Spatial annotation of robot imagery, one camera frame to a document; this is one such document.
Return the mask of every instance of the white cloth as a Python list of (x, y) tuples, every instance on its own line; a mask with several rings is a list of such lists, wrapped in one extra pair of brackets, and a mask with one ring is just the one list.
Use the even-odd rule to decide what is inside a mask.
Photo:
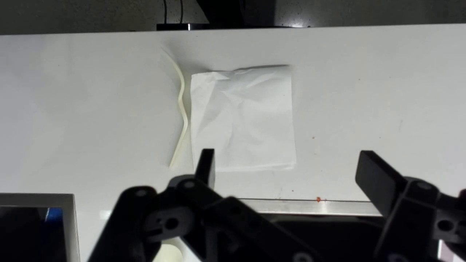
[(289, 67), (194, 75), (191, 102), (194, 163), (203, 149), (216, 149), (226, 172), (296, 165)]

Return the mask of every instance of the white surface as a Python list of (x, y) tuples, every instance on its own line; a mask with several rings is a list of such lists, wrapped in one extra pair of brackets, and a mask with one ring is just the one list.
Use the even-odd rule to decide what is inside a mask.
[(223, 174), (222, 194), (363, 200), (362, 149), (466, 187), (466, 27), (0, 37), (0, 191), (73, 193), (89, 257), (119, 194), (165, 187), (188, 70), (290, 64), (298, 168)]
[(193, 75), (191, 137), (194, 163), (216, 149), (219, 172), (295, 168), (290, 69)]

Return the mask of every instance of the white table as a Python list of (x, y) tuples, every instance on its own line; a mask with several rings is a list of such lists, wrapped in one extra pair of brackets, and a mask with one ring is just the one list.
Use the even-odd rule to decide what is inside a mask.
[(365, 201), (363, 149), (456, 193), (465, 47), (465, 25), (0, 37), (0, 193), (75, 194), (86, 261), (121, 191), (181, 172), (168, 168), (181, 118), (162, 51), (187, 75), (293, 69), (298, 168), (222, 174), (223, 195)]

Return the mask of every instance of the black cable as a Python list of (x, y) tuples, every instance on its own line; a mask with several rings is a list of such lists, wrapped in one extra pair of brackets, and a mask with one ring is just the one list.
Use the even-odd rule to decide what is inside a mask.
[(168, 6), (167, 6), (167, 0), (164, 0), (164, 24), (167, 24), (167, 18), (168, 18)]
[(184, 24), (184, 16), (186, 16), (186, 3), (184, 0), (180, 0), (180, 24)]

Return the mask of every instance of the crumpled white fabric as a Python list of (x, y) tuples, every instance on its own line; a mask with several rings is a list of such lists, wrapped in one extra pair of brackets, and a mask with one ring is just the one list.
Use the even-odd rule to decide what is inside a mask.
[(289, 67), (193, 75), (191, 102), (194, 163), (203, 149), (216, 149), (225, 172), (296, 165)]

